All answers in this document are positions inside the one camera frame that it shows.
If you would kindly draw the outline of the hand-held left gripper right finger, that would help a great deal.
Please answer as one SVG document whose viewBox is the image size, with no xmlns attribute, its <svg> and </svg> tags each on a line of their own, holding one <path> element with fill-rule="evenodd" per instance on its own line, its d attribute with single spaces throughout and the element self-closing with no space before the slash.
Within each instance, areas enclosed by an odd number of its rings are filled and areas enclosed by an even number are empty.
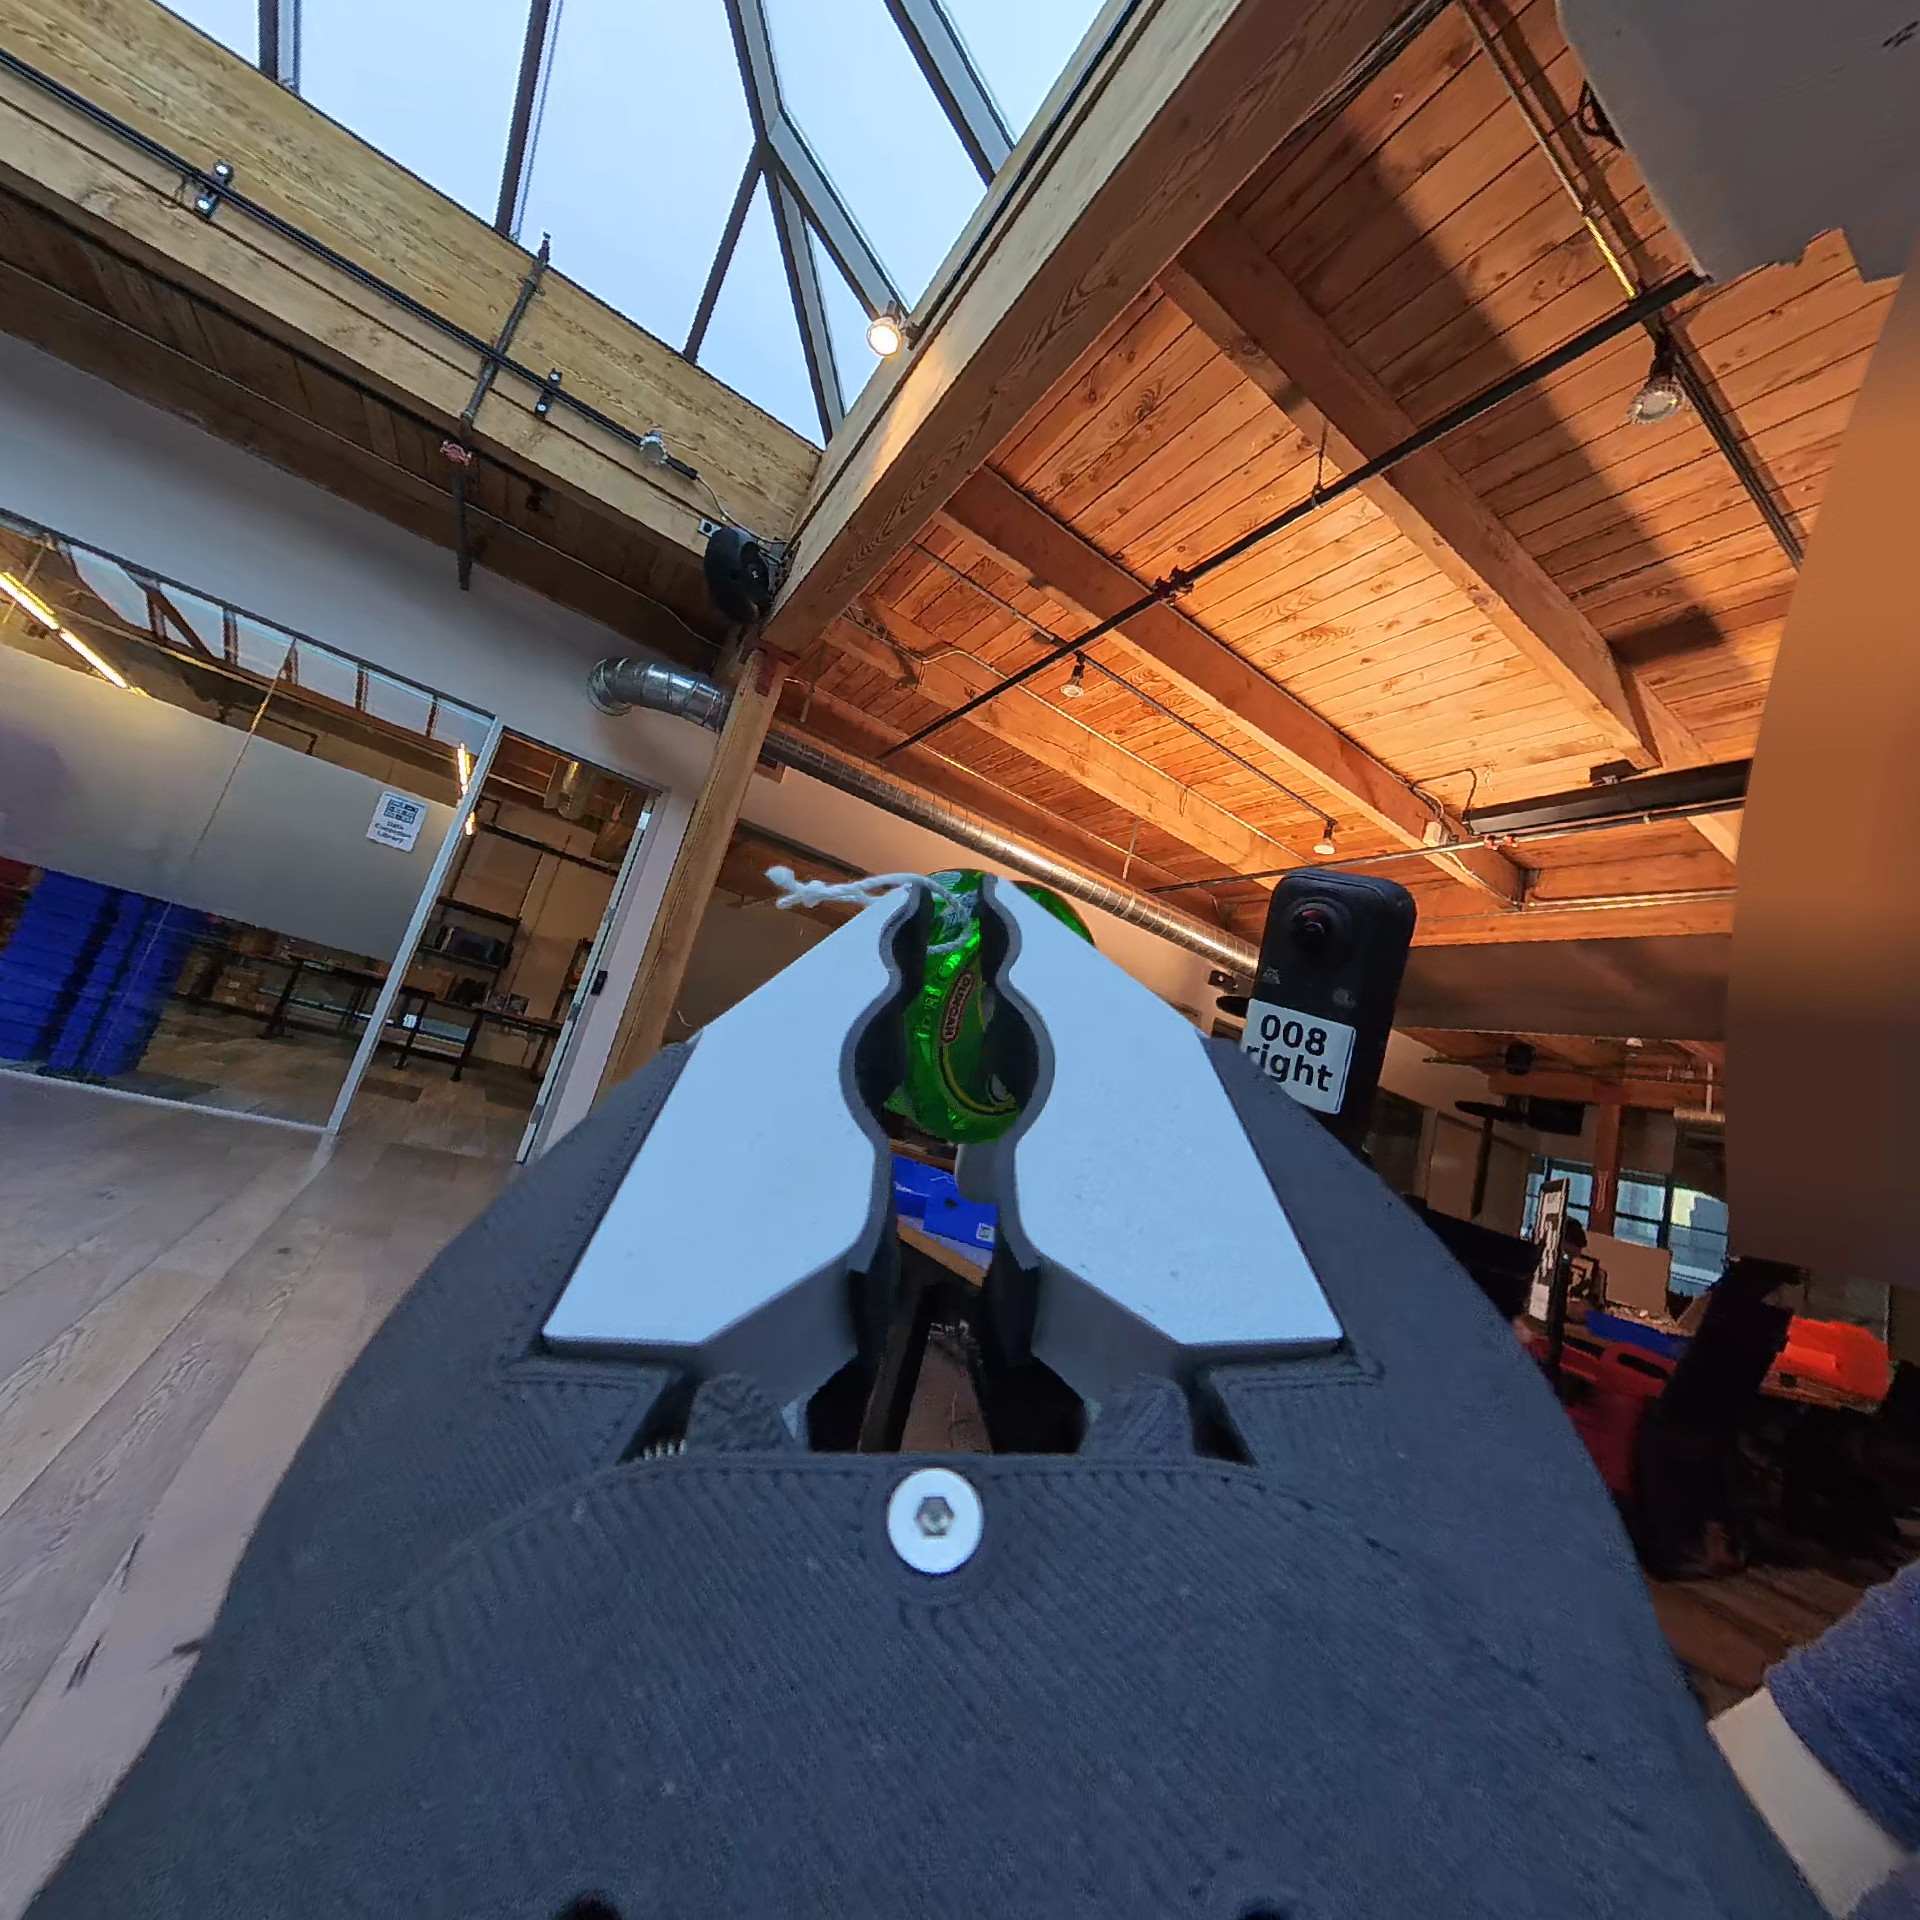
<svg viewBox="0 0 1920 1920">
<path fill-rule="evenodd" d="M 979 892 L 989 1055 L 1019 1115 L 959 1156 L 996 1206 L 993 1331 L 1089 1412 L 1141 1377 L 1333 1353 L 1312 1274 L 1207 1041 L 1008 879 Z"/>
</svg>

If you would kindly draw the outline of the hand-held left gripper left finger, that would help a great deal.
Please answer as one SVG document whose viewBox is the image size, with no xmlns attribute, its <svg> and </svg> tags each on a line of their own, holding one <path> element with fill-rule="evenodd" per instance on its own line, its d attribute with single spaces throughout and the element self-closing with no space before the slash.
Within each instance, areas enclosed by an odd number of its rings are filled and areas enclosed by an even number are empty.
<svg viewBox="0 0 1920 1920">
<path fill-rule="evenodd" d="M 882 885 L 712 1021 L 545 1321 L 572 1358 L 745 1377 L 801 1412 L 882 1343 L 898 1284 L 882 1108 L 905 1076 L 922 890 Z"/>
</svg>

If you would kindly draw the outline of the green yoyo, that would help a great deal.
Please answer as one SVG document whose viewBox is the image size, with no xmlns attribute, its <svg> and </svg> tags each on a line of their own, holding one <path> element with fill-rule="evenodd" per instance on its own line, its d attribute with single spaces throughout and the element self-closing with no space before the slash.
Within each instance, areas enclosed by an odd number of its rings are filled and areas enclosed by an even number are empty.
<svg viewBox="0 0 1920 1920">
<path fill-rule="evenodd" d="M 903 1079 L 884 1099 L 890 1115 L 948 1145 L 995 1142 L 1023 1111 L 989 1042 L 1007 937 L 995 916 L 980 916 L 984 879 L 984 870 L 928 878 L 928 957 L 903 1012 Z"/>
</svg>

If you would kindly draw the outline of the person's right forearm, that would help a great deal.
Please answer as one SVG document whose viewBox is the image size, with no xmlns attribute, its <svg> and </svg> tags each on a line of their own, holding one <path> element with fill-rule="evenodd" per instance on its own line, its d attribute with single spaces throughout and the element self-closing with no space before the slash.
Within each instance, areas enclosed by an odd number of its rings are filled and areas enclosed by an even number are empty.
<svg viewBox="0 0 1920 1920">
<path fill-rule="evenodd" d="M 1911 1858 L 1816 1758 L 1761 1690 L 1711 1721 L 1711 1738 L 1827 1915 L 1856 1915 Z"/>
</svg>

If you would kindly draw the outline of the blue plastic bin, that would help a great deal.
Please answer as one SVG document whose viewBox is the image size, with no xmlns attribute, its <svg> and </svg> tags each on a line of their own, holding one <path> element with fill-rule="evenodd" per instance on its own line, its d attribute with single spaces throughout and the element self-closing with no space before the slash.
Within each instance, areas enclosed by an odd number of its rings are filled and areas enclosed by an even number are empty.
<svg viewBox="0 0 1920 1920">
<path fill-rule="evenodd" d="M 969 1247 L 975 1259 L 993 1254 L 1000 1210 L 964 1197 L 948 1167 L 893 1151 L 896 1214 L 928 1237 Z"/>
</svg>

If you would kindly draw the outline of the black ceiling heater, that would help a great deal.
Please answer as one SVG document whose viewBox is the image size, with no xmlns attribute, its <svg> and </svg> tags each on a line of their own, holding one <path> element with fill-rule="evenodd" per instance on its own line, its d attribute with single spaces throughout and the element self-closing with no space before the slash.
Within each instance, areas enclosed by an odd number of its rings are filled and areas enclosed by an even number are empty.
<svg viewBox="0 0 1920 1920">
<path fill-rule="evenodd" d="M 1473 806 L 1463 825 L 1484 841 L 1520 841 L 1576 828 L 1711 818 L 1745 806 L 1751 770 L 1754 758 L 1727 758 L 1645 772 L 1533 801 Z"/>
</svg>

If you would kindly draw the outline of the black metal workbench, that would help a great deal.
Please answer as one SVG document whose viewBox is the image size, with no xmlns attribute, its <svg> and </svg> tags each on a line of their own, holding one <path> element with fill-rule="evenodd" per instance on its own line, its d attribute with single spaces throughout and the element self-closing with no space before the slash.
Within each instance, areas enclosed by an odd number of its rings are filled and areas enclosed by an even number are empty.
<svg viewBox="0 0 1920 1920">
<path fill-rule="evenodd" d="M 311 955 L 284 961 L 284 980 L 261 1035 L 284 1041 L 311 1030 L 362 1041 L 373 1027 L 384 987 L 387 980 L 371 972 Z M 562 1034 L 562 1021 L 536 1019 L 516 1002 L 448 998 L 402 983 L 394 1009 L 379 1021 L 378 1046 L 391 1052 L 395 1069 L 411 1063 L 444 1066 L 448 1082 L 461 1083 L 477 1066 L 480 1042 L 505 1037 L 521 1046 L 520 1071 L 540 1086 Z"/>
</svg>

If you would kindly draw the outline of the black ceiling speaker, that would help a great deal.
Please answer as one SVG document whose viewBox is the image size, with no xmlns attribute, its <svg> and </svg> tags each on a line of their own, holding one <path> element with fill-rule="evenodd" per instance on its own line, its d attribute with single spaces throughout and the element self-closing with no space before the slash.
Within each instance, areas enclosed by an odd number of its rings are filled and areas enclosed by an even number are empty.
<svg viewBox="0 0 1920 1920">
<path fill-rule="evenodd" d="M 767 620 L 775 606 L 785 554 L 736 524 L 707 529 L 704 580 L 717 612 L 736 627 Z"/>
</svg>

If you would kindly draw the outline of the stack of blue storage bins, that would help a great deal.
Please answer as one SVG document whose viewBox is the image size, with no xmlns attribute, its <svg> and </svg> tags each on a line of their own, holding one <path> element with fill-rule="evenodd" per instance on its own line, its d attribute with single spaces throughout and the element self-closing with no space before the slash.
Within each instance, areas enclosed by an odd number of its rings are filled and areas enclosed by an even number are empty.
<svg viewBox="0 0 1920 1920">
<path fill-rule="evenodd" d="M 209 914 L 37 870 L 3 949 L 3 1058 L 111 1082 L 140 1067 Z"/>
</svg>

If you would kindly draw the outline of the person's blue shirt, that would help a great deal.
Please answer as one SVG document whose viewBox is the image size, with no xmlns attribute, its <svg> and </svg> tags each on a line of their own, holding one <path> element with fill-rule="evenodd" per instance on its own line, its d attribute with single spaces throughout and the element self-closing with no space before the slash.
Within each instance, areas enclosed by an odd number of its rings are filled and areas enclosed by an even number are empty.
<svg viewBox="0 0 1920 1920">
<path fill-rule="evenodd" d="M 1885 1835 L 1919 1847 L 1919 1566 L 1767 1673 L 1808 1754 Z"/>
</svg>

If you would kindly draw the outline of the wooden post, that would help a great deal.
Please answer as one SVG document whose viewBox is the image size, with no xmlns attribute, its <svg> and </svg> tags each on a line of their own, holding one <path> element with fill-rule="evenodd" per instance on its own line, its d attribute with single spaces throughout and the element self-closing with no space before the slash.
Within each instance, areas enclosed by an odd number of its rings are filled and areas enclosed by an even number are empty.
<svg viewBox="0 0 1920 1920">
<path fill-rule="evenodd" d="M 791 659 L 749 634 L 729 689 L 671 673 L 663 666 L 604 663 L 592 695 L 609 709 L 644 707 L 717 726 L 707 782 L 680 841 L 673 873 L 657 908 L 648 947 L 620 1019 L 601 1091 L 644 1067 L 665 1045 L 665 1028 L 681 998 L 704 909 L 729 850 L 763 740 L 773 724 Z"/>
</svg>

